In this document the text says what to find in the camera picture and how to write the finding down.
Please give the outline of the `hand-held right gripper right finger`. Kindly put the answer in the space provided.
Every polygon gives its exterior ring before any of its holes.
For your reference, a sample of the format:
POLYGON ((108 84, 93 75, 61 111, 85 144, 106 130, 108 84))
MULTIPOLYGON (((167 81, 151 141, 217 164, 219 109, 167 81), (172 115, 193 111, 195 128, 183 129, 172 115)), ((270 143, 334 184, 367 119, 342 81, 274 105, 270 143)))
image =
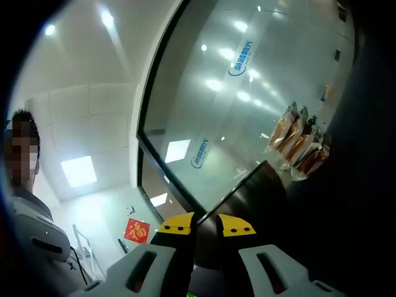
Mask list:
POLYGON ((221 271, 227 296, 345 296, 273 244, 253 226, 226 214, 216 217, 221 271))

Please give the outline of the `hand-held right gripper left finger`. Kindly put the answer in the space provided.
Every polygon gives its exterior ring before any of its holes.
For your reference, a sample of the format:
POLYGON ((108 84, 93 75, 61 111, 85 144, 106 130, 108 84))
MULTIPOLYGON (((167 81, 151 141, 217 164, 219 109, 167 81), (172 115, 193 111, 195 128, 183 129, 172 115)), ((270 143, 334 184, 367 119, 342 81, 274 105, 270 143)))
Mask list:
POLYGON ((95 281, 72 296, 188 296, 194 269, 197 215, 165 220, 151 242, 138 245, 95 281))

